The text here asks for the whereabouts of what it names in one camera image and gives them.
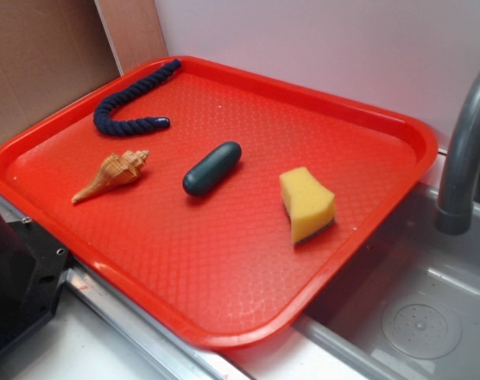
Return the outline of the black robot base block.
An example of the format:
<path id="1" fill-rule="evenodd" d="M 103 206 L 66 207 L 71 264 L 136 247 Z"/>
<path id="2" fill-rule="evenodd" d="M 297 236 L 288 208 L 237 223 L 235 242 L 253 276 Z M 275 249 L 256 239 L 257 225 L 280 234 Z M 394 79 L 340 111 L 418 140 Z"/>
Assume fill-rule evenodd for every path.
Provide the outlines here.
<path id="1" fill-rule="evenodd" d="M 69 261 L 40 224 L 0 213 L 0 358 L 55 316 Z"/>

